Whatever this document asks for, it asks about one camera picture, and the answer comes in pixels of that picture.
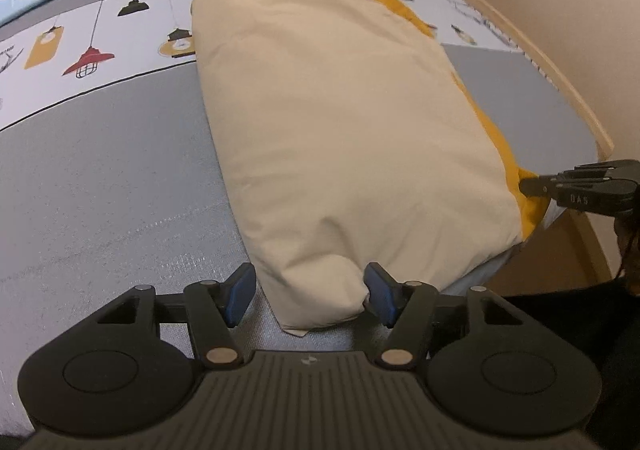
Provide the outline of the person's right hand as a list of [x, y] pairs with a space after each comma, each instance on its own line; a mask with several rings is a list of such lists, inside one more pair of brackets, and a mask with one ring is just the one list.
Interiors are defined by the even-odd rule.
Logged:
[[639, 225], [631, 217], [619, 217], [614, 222], [614, 231], [620, 251], [620, 267], [615, 278], [622, 278], [627, 289], [639, 295]]

